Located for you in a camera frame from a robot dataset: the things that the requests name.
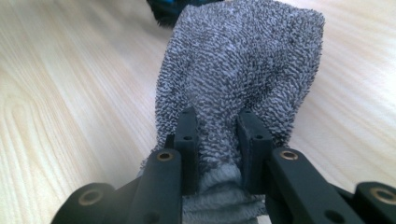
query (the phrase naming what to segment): gray sock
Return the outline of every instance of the gray sock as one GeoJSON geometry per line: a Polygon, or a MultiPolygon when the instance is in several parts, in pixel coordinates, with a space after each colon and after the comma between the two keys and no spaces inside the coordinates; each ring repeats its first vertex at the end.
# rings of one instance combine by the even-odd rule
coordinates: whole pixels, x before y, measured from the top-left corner
{"type": "Polygon", "coordinates": [[[236,116],[250,108],[276,145],[287,145],[318,70],[323,25],[314,10],[270,0],[183,10],[158,78],[154,150],[193,106],[201,173],[199,193],[183,199],[184,223],[256,223],[265,214],[263,196],[239,188],[236,116]]]}

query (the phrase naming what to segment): black object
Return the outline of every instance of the black object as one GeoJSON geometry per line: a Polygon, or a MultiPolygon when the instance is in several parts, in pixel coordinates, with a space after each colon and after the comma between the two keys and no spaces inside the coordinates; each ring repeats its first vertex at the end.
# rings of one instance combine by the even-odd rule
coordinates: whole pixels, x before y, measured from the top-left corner
{"type": "MultiPolygon", "coordinates": [[[[124,187],[90,184],[76,190],[52,220],[63,223],[180,224],[181,195],[196,192],[198,154],[195,113],[184,110],[175,135],[148,157],[145,172],[124,187]]],[[[271,135],[248,109],[239,114],[243,187],[265,194],[274,224],[396,223],[396,189],[366,182],[355,194],[330,185],[303,155],[273,148],[271,135]]]]}
{"type": "Polygon", "coordinates": [[[186,5],[200,6],[222,0],[147,0],[160,26],[175,27],[178,16],[186,5]]]}

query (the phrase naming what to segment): speckled gray fabric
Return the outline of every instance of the speckled gray fabric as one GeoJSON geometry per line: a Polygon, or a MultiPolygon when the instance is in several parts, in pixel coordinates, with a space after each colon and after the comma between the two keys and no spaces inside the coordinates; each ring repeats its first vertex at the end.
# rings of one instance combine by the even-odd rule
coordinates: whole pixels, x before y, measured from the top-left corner
{"type": "Polygon", "coordinates": [[[158,145],[193,106],[199,123],[199,194],[183,199],[184,223],[256,223],[262,196],[239,188],[238,112],[250,108],[279,147],[318,70],[324,18],[270,0],[186,7],[157,83],[158,145]]]}

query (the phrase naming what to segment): light wood grain surface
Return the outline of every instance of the light wood grain surface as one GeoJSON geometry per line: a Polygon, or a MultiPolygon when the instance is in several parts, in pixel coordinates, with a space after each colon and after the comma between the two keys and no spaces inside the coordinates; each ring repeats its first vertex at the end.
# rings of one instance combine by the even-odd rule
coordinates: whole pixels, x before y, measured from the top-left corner
{"type": "MultiPolygon", "coordinates": [[[[290,145],[344,189],[396,186],[396,2],[285,2],[326,18],[290,145]]],[[[135,178],[171,34],[144,0],[0,1],[0,223],[49,223],[75,189],[135,178]]]]}

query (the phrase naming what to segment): table surface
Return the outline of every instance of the table surface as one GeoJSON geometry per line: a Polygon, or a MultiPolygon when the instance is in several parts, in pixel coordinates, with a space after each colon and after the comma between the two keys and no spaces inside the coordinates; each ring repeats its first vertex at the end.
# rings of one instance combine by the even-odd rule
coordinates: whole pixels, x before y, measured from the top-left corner
{"type": "MultiPolygon", "coordinates": [[[[349,191],[396,186],[396,1],[286,2],[326,18],[290,146],[349,191]]],[[[144,0],[0,1],[0,223],[49,223],[75,189],[135,178],[171,34],[144,0]]]]}

